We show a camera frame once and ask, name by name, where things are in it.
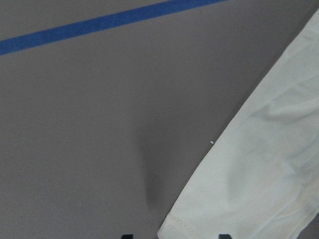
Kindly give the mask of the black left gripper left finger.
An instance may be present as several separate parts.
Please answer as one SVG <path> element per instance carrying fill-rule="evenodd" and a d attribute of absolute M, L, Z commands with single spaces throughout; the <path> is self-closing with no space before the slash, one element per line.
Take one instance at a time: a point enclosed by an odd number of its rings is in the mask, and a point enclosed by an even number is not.
<path fill-rule="evenodd" d="M 132 234 L 122 235 L 121 239 L 132 239 Z"/>

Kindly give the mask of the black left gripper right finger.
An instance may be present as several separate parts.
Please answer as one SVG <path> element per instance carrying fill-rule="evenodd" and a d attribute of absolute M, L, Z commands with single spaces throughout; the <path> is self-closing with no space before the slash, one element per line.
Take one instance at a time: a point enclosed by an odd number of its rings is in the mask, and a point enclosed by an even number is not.
<path fill-rule="evenodd" d="M 219 234 L 218 238 L 219 239 L 230 239 L 230 235 L 229 234 Z"/>

